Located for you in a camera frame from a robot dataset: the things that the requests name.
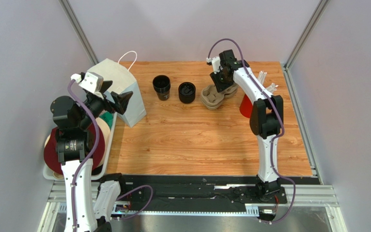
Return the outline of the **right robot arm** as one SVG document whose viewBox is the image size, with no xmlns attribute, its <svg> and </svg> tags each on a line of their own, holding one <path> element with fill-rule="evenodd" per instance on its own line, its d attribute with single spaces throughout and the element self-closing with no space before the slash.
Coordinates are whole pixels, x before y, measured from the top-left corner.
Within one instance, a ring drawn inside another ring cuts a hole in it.
<svg viewBox="0 0 371 232">
<path fill-rule="evenodd" d="M 232 50 L 226 50 L 217 57 L 207 58 L 213 72 L 210 74 L 219 92 L 237 84 L 252 104 L 250 128 L 257 137 L 259 149 L 259 170 L 256 197 L 268 202 L 280 192 L 280 176 L 277 173 L 278 137 L 283 132 L 284 101 L 280 95 L 273 95 L 254 76 L 248 63 L 237 60 Z"/>
</svg>

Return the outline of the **white paper bag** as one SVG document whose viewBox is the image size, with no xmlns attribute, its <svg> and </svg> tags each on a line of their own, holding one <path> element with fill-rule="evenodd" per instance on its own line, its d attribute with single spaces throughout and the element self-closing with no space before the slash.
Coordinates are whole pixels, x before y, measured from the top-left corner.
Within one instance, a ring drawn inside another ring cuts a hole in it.
<svg viewBox="0 0 371 232">
<path fill-rule="evenodd" d="M 117 116 L 129 127 L 134 127 L 146 116 L 145 105 L 134 75 L 120 63 L 106 58 L 87 70 L 104 81 L 112 81 L 105 95 L 115 106 Z"/>
</svg>

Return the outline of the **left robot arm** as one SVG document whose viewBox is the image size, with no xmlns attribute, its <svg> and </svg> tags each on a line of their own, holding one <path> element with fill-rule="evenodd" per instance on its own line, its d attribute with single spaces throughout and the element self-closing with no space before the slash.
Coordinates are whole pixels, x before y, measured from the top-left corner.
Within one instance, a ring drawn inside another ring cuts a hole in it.
<svg viewBox="0 0 371 232">
<path fill-rule="evenodd" d="M 110 232 L 114 203 L 126 182 L 121 173 L 107 174 L 100 179 L 97 199 L 92 197 L 93 156 L 100 142 L 100 128 L 96 118 L 103 110 L 124 114 L 132 91 L 111 93 L 113 101 L 104 92 L 112 81 L 97 84 L 96 96 L 87 92 L 86 102 L 73 93 L 55 99 L 50 106 L 55 131 L 55 152 L 61 166 L 66 187 L 66 232 Z"/>
</svg>

